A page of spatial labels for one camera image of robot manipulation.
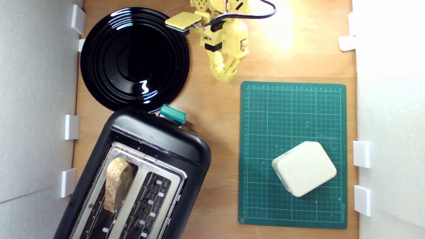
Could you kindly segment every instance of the cutting mat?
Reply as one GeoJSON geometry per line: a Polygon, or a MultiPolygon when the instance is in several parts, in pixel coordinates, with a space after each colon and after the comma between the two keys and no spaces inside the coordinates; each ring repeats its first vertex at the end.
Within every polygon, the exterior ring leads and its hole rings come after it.
{"type": "Polygon", "coordinates": [[[240,133],[240,223],[347,227],[345,85],[245,81],[240,133]],[[337,175],[297,198],[284,188],[272,160],[303,141],[319,142],[337,175]]]}

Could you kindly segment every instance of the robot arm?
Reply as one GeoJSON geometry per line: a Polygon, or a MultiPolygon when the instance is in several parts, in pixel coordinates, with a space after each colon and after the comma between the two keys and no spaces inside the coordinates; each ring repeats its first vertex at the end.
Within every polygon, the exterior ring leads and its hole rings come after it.
{"type": "Polygon", "coordinates": [[[210,69],[216,79],[229,83],[235,77],[242,59],[249,53],[248,28],[242,18],[266,18],[249,16],[248,0],[190,0],[195,7],[194,14],[182,12],[165,21],[168,27],[185,34],[189,29],[200,35],[200,45],[204,47],[210,59],[210,69]],[[223,54],[228,58],[224,62],[223,54]]]}

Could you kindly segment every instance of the white rounded cube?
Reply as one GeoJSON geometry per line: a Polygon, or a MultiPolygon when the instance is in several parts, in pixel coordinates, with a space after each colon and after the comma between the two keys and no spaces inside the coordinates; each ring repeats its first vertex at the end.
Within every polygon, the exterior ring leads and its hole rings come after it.
{"type": "Polygon", "coordinates": [[[337,175],[337,169],[318,142],[305,141],[272,161],[285,188],[296,197],[337,175]]]}

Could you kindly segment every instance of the white wall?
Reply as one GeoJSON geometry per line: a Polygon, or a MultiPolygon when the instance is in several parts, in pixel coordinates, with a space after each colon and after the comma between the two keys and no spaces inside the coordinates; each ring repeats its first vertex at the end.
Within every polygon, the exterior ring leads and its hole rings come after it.
{"type": "Polygon", "coordinates": [[[423,1],[353,0],[358,139],[371,142],[371,217],[362,239],[425,238],[425,15],[423,1]]]}
{"type": "Polygon", "coordinates": [[[0,0],[0,238],[51,238],[69,198],[65,115],[75,113],[82,0],[0,0]]]}

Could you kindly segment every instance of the wooden surface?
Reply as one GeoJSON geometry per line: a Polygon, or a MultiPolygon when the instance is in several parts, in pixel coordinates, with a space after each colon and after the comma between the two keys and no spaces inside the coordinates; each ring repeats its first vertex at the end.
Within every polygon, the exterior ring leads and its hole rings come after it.
{"type": "MultiPolygon", "coordinates": [[[[338,37],[348,34],[350,0],[272,0],[277,14],[264,20],[246,20],[250,54],[230,84],[215,80],[198,36],[190,34],[191,67],[187,83],[171,103],[187,113],[196,130],[206,138],[212,162],[196,200],[183,239],[234,238],[345,238],[358,239],[359,216],[354,211],[353,185],[357,170],[352,164],[356,139],[356,71],[353,52],[342,53],[338,37]],[[238,208],[238,149],[240,84],[251,81],[343,83],[347,86],[348,117],[348,227],[346,230],[284,228],[241,225],[238,208]]],[[[172,16],[194,11],[188,0],[85,0],[86,34],[105,15],[130,6],[153,8],[172,16]]],[[[251,12],[268,8],[250,0],[251,12]]],[[[80,139],[75,142],[77,177],[111,111],[87,91],[79,73],[77,115],[81,117],[80,139]]]]}

